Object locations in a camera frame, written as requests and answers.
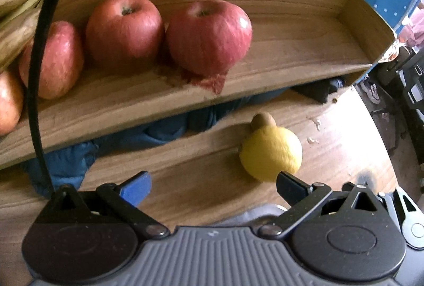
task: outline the red apple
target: red apple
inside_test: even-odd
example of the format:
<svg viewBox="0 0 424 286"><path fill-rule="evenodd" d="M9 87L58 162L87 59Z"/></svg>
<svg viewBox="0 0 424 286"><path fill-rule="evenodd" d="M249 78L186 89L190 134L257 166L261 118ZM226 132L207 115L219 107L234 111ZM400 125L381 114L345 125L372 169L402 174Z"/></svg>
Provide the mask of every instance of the red apple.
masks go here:
<svg viewBox="0 0 424 286"><path fill-rule="evenodd" d="M86 27L86 45L95 63L113 73L148 69L164 36L160 13L149 0L106 0Z"/></svg>
<svg viewBox="0 0 424 286"><path fill-rule="evenodd" d="M19 60L19 73L28 87L28 72L34 41L30 41ZM78 80L84 66L81 37L69 22L54 22L50 26L41 63L38 96L53 99L67 93Z"/></svg>
<svg viewBox="0 0 424 286"><path fill-rule="evenodd" d="M252 24L237 5L222 0L200 1L171 17L166 38L177 64L208 77L225 73L246 55Z"/></svg>
<svg viewBox="0 0 424 286"><path fill-rule="evenodd" d="M9 71L0 73L0 136L10 133L24 105L21 82Z"/></svg>

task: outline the wooden shelf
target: wooden shelf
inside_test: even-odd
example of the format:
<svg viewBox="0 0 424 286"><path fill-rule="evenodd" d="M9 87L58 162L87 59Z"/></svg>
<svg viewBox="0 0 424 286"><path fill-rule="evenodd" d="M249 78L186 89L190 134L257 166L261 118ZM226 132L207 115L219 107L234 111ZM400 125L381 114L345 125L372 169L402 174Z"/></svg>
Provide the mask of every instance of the wooden shelf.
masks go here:
<svg viewBox="0 0 424 286"><path fill-rule="evenodd" d="M274 184L257 182L244 171L237 155L237 147L250 133L249 122L259 110L270 112L277 124L300 138L303 161L296 176L305 182L325 182L339 190L344 182L363 182L360 177L368 175L374 192L394 190L396 177L372 118L356 91L342 92L335 95L337 104L330 100L318 105L289 90L262 106L233 112L207 132L144 151L99 158L81 190L94 190L105 182L120 183L148 170L152 191L141 209L171 229L209 224L262 203L287 206ZM313 117L321 120L321 131L310 120ZM320 143L309 145L308 136ZM21 242L44 204L17 167L0 173L0 280L5 285L30 282Z"/></svg>
<svg viewBox="0 0 424 286"><path fill-rule="evenodd" d="M56 20L84 29L103 0L60 0ZM195 0L152 0L165 21ZM171 87L153 72L118 77L85 70L59 100L41 102L43 146L51 151L163 117L322 78L360 74L375 63L394 33L363 0L228 0L253 23L253 43L220 95L192 85ZM0 138L0 169L34 156L24 114Z"/></svg>

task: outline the floor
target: floor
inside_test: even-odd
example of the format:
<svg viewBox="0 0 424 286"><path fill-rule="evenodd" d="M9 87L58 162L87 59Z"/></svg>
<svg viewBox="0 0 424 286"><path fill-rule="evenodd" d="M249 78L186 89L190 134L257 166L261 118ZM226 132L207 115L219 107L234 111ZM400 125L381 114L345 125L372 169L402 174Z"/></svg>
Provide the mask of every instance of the floor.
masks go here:
<svg viewBox="0 0 424 286"><path fill-rule="evenodd" d="M359 85L356 85L356 89L369 112L385 107L384 94L379 93L381 102L374 104ZM395 142L395 120L393 116L386 114L373 115L373 120L386 148L393 147ZM424 173L418 164L409 134L407 134L405 139L400 140L399 147L395 150L394 155L390 156L390 160L399 185L417 202L421 196L420 181L424 177Z"/></svg>

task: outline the screw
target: screw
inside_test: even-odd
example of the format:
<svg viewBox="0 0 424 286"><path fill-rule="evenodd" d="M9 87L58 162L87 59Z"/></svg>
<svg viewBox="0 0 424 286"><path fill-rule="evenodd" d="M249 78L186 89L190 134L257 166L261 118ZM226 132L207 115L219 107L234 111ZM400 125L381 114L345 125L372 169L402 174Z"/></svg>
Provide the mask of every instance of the screw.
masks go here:
<svg viewBox="0 0 424 286"><path fill-rule="evenodd" d="M273 224L266 224L259 229L259 234L263 237L275 237L282 233L283 229Z"/></svg>
<svg viewBox="0 0 424 286"><path fill-rule="evenodd" d="M168 229L161 224L152 224L146 227L146 233L152 237L163 237L168 233Z"/></svg>

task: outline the wooden table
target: wooden table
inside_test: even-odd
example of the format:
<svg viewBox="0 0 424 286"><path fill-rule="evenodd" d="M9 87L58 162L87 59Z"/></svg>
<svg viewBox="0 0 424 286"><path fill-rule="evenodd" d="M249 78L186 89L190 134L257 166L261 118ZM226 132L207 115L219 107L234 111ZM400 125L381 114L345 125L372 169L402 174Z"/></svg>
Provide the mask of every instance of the wooden table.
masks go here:
<svg viewBox="0 0 424 286"><path fill-rule="evenodd" d="M207 132L157 148L101 158L87 173L82 189L120 183L148 170L153 188L141 209L170 228L215 222L263 203L287 206L275 184L250 177L238 158L237 148L260 110L270 112L278 125L300 138L304 153L297 176L302 180L325 182L335 190L349 180L360 178L363 182L363 177L375 192L391 191L397 185L373 120L358 93L348 88L330 96L326 105L287 91L268 104L232 113ZM312 121L315 118L321 121L320 131ZM309 144L308 137L319 143ZM0 172L1 285L29 282L20 245L44 204L21 170L15 167Z"/></svg>

